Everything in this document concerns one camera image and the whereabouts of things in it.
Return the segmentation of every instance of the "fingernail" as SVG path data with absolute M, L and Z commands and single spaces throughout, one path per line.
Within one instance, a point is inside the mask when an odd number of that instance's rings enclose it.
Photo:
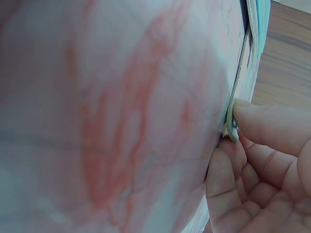
M 245 107 L 249 107 L 252 105 L 252 103 L 246 101 L 246 100 L 242 100 L 242 99 L 235 99 L 234 100 L 234 105 L 237 106 L 237 107 L 242 107 L 242 108 L 245 108 Z

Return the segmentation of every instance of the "wooden surface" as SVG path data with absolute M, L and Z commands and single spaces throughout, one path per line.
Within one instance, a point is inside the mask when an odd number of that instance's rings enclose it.
M 253 103 L 311 108 L 311 15 L 272 2 Z
M 307 12 L 311 14 L 310 0 L 274 0 L 289 7 L 293 7 L 297 10 Z

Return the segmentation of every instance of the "red ink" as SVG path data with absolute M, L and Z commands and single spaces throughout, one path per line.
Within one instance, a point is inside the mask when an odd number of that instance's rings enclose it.
M 13 6 L 10 12 L 0 20 L 0 35 L 2 34 L 2 30 L 4 25 L 16 14 L 23 0 L 13 0 Z
M 77 80 L 77 53 L 72 43 L 69 43 L 66 51 L 65 58 L 68 65 L 68 73 L 71 80 Z
M 117 86 L 105 87 L 94 114 L 91 113 L 89 103 L 81 107 L 82 142 L 87 145 L 86 149 L 82 149 L 84 173 L 95 211 L 105 209 L 113 212 L 115 203 L 136 182 L 141 167 L 151 154 L 148 146 L 145 146 L 147 126 L 150 124 L 148 111 L 151 96 L 159 79 L 162 62 L 176 49 L 190 3 L 185 1 L 181 5 L 173 5 L 151 23 L 139 41 L 122 81 Z M 124 96 L 113 143 L 106 145 L 104 126 L 109 119 L 106 119 L 105 110 L 107 103 L 113 101 L 114 91 L 122 91 Z M 139 113 L 138 136 L 129 153 L 125 154 L 124 145 L 128 137 L 126 129 L 131 124 L 131 116 L 136 113 Z M 186 131 L 188 123 L 189 104 L 185 103 L 181 127 Z M 125 201 L 125 220 L 120 222 L 117 217 L 111 216 L 111 224 L 120 227 L 122 233 L 126 232 L 134 210 L 132 194 L 131 191 Z

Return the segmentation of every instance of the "hand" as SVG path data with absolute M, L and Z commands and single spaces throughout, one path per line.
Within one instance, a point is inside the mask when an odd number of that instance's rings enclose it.
M 213 233 L 311 232 L 311 112 L 234 105 L 240 142 L 212 154 L 206 198 Z

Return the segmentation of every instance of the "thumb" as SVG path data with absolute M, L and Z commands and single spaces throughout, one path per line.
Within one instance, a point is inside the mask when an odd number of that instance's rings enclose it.
M 297 172 L 311 196 L 311 112 L 284 106 L 258 106 L 237 99 L 233 115 L 250 141 L 298 157 Z

